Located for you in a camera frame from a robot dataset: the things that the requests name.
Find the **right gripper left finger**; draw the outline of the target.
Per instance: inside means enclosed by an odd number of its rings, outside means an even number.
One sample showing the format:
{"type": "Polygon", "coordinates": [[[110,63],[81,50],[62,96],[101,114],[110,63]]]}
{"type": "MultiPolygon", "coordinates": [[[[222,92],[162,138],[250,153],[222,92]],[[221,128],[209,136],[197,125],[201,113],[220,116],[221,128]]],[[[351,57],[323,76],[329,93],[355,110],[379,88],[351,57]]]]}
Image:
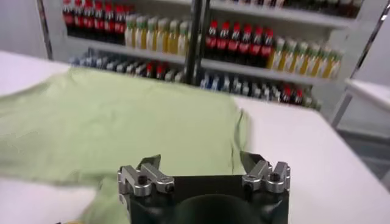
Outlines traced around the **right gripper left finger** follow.
{"type": "Polygon", "coordinates": [[[161,155],[145,157],[136,168],[131,165],[121,166],[118,170],[118,188],[122,195],[148,197],[153,187],[162,194],[174,192],[175,181],[160,170],[161,155]]]}

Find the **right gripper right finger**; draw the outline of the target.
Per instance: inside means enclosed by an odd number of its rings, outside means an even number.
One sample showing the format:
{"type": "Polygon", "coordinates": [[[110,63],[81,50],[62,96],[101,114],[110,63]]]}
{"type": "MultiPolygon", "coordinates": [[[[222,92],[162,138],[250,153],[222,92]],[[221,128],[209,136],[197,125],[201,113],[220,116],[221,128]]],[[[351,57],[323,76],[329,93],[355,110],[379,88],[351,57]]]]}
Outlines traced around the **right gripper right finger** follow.
{"type": "Polygon", "coordinates": [[[290,189],[291,168],[286,162],[272,164],[261,155],[240,152],[241,164],[246,172],[242,176],[242,185],[251,192],[266,191],[282,194],[290,189]]]}

